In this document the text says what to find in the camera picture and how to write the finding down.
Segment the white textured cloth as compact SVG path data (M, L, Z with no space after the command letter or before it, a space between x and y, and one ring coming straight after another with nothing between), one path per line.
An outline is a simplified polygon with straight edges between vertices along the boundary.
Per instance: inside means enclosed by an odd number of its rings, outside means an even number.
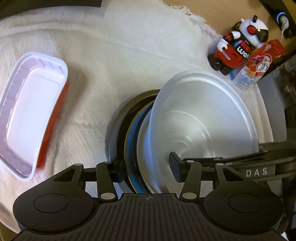
M30 51L64 60L70 82L44 167L22 182L1 166L1 223L19 232L12 211L19 195L72 164L105 162L119 106L180 72L210 71L208 50L220 37L201 16L162 1L36 9L1 20L1 89Z

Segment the red cereal bag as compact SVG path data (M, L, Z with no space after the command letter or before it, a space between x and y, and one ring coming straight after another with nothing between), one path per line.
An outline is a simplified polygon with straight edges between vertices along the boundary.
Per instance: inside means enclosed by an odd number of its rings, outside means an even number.
M278 39L268 41L240 68L230 72L235 86L243 91L252 88L267 72L271 64L285 55L285 49Z

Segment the microwave oven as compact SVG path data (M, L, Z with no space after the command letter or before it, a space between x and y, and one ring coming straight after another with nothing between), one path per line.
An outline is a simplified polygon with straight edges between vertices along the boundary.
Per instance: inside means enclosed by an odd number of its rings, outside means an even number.
M285 57L258 83L275 142L295 143L295 55Z

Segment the red white robot toy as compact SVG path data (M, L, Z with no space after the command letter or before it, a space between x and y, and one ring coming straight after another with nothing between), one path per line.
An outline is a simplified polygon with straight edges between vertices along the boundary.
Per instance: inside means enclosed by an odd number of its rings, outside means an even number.
M254 50L260 49L268 36L268 27L258 16L241 19L218 41L215 52L208 55L209 64L226 76L242 66Z

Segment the white paper bowl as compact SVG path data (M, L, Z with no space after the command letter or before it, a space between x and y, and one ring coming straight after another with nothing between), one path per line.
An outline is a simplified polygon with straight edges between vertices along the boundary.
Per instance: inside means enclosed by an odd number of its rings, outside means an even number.
M252 117L235 90L216 75L191 70L160 90L137 136L137 161L152 193L179 194L169 154L181 159L232 158L259 151Z

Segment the stainless steel bowl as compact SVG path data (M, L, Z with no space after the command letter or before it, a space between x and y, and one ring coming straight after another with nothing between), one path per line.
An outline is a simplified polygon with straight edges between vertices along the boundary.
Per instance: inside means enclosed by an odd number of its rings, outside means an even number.
M124 192L151 194L137 163L137 137L158 93L158 89L146 91L124 103L108 131L109 161L126 171L125 179L120 183Z

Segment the red white rectangular tray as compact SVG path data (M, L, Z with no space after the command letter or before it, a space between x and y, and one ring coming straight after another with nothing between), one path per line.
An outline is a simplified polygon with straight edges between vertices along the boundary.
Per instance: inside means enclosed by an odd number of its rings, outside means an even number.
M44 164L68 87L63 60L28 52L17 61L1 96L1 162L18 180Z

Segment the black power strip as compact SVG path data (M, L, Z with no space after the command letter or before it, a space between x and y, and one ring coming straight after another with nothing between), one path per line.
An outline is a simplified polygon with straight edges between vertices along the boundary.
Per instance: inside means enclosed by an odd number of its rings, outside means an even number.
M295 21L282 0L260 0L286 39L295 37Z

